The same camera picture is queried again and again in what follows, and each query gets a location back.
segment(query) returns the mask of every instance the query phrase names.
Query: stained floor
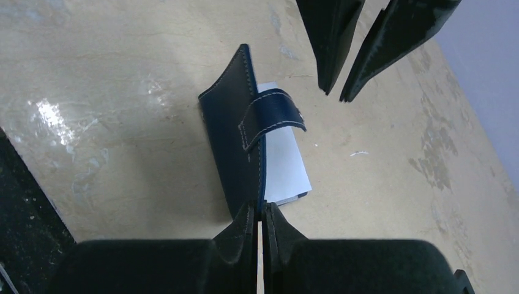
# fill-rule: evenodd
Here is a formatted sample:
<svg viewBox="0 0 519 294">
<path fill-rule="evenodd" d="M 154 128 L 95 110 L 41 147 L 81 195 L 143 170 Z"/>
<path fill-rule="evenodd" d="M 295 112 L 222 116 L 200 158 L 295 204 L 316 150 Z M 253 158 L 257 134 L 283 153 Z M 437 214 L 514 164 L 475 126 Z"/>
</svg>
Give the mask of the stained floor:
<svg viewBox="0 0 519 294">
<path fill-rule="evenodd" d="M 308 127 L 313 190 L 282 207 L 296 228 L 425 239 L 478 293 L 519 288 L 516 192 L 434 40 L 340 104 L 385 1 L 364 6 L 329 97 L 295 1 L 216 2 L 0 2 L 0 126 L 78 241 L 212 238 L 230 222 L 196 98 L 248 43 L 258 82 Z"/>
</svg>

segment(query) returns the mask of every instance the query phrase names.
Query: white stitching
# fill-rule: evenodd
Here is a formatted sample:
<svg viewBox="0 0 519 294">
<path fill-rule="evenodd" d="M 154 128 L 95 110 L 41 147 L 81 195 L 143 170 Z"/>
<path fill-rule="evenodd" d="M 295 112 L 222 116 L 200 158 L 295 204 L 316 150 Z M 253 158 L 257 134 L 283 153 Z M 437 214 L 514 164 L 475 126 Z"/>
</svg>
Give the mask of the white stitching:
<svg viewBox="0 0 519 294">
<path fill-rule="evenodd" d="M 229 62 L 229 65 L 227 66 L 227 68 L 223 71 L 222 75 L 218 78 L 218 80 L 216 80 L 216 82 L 211 86 L 209 87 L 209 89 L 206 90 L 206 92 L 200 96 L 198 98 L 198 100 L 202 100 L 203 97 L 205 97 L 207 94 L 209 94 L 214 88 L 216 88 L 216 86 L 218 86 L 218 84 L 222 81 L 222 79 L 225 77 L 225 75 L 227 74 L 227 72 L 229 71 L 229 69 L 231 68 L 231 66 L 233 65 L 233 62 L 236 58 L 238 58 L 238 56 L 242 54 L 245 58 L 245 55 L 243 54 L 243 49 L 240 49 L 234 56 L 233 58 L 231 59 L 231 62 Z M 248 70 L 247 70 L 247 64 L 245 64 L 245 71 L 247 72 L 247 79 L 248 79 Z"/>
<path fill-rule="evenodd" d="M 258 144 L 258 198 L 260 197 L 260 190 L 261 190 L 261 144 Z"/>
<path fill-rule="evenodd" d="M 243 147 L 243 146 L 246 145 L 245 142 L 248 142 L 248 140 L 247 140 L 247 132 L 245 131 L 245 126 L 243 125 L 243 123 L 238 125 L 238 129 L 240 129 L 240 133 L 242 134 L 242 147 Z"/>
<path fill-rule="evenodd" d="M 250 145 L 252 144 L 252 142 L 254 142 L 254 140 L 256 140 L 256 138 L 258 138 L 258 136 L 261 135 L 261 133 L 263 133 L 264 131 L 269 130 L 269 129 L 275 127 L 275 126 L 278 126 L 278 125 L 280 125 L 280 124 L 284 124 L 284 123 L 294 123 L 294 124 L 298 124 L 298 125 L 300 125 L 300 126 L 302 126 L 302 127 L 305 127 L 305 125 L 302 124 L 302 123 L 300 123 L 299 121 L 280 121 L 280 122 L 277 122 L 277 123 L 275 123 L 275 124 L 273 124 L 273 125 L 271 125 L 271 126 L 268 126 L 268 127 L 264 128 L 263 130 L 259 131 L 259 132 L 258 132 L 258 133 L 257 133 L 257 134 L 252 138 L 252 140 L 250 140 L 250 143 L 247 141 L 247 146 L 245 146 L 245 144 L 243 145 L 243 149 L 244 149 L 244 150 L 247 150 L 247 149 L 250 147 Z M 247 137 L 247 131 L 245 130 L 245 127 L 244 127 L 244 134 L 245 134 L 245 137 Z"/>
<path fill-rule="evenodd" d="M 240 123 L 241 123 L 241 124 L 244 123 L 245 118 L 247 117 L 248 111 L 250 110 L 250 107 L 251 107 L 251 106 L 252 106 L 256 101 L 261 100 L 261 99 L 263 99 L 263 98 L 265 98 L 265 97 L 268 97 L 268 96 L 274 95 L 274 94 L 281 94 L 281 95 L 283 95 L 283 96 L 289 98 L 290 100 L 292 100 L 292 98 L 290 98 L 289 95 L 287 95 L 287 94 L 285 94 L 285 93 L 283 93 L 283 92 L 272 92 L 272 93 L 269 93 L 269 94 L 265 94 L 265 95 L 263 95 L 263 96 L 260 96 L 260 97 L 258 97 L 258 98 L 256 98 L 256 99 L 252 100 L 252 102 L 249 103 L 249 105 L 247 106 L 247 109 L 245 110 L 244 118 L 242 118 L 242 120 L 240 121 Z"/>
<path fill-rule="evenodd" d="M 244 54 L 243 54 L 243 59 L 244 59 L 244 66 L 245 66 L 245 74 L 247 75 L 248 92 L 250 93 L 250 95 L 252 97 L 254 94 L 252 93 L 252 86 L 250 85 L 250 75 L 248 72 L 247 58 L 245 57 Z"/>
</svg>

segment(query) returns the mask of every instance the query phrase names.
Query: white paper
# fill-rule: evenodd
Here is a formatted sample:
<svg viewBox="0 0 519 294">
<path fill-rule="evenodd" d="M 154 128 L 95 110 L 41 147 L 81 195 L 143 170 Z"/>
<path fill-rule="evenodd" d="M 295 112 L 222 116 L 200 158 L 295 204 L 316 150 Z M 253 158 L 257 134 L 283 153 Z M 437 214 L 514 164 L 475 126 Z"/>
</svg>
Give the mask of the white paper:
<svg viewBox="0 0 519 294">
<path fill-rule="evenodd" d="M 258 85 L 258 92 L 277 88 L 276 82 Z M 297 200 L 312 189 L 292 127 L 272 130 L 266 138 L 265 200 L 278 205 Z"/>
</svg>

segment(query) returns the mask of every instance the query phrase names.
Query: leather strap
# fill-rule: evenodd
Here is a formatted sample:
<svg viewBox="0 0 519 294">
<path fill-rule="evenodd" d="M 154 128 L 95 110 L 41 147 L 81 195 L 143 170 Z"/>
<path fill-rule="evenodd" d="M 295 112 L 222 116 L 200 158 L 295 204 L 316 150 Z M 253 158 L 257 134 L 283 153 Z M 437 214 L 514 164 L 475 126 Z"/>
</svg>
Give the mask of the leather strap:
<svg viewBox="0 0 519 294">
<path fill-rule="evenodd" d="M 306 131 L 303 117 L 292 98 L 281 89 L 270 89 L 252 100 L 241 122 L 238 124 L 242 147 L 246 152 L 264 134 L 280 127 L 293 126 Z"/>
</svg>

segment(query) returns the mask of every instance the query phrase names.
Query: wall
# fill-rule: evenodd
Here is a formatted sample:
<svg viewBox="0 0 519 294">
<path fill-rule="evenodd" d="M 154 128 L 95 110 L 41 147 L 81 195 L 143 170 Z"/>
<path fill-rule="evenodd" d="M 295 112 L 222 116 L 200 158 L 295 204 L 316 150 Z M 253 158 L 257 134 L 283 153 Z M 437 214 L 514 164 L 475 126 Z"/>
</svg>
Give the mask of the wall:
<svg viewBox="0 0 519 294">
<path fill-rule="evenodd" d="M 464 0 L 436 35 L 516 190 L 519 1 Z"/>
</svg>

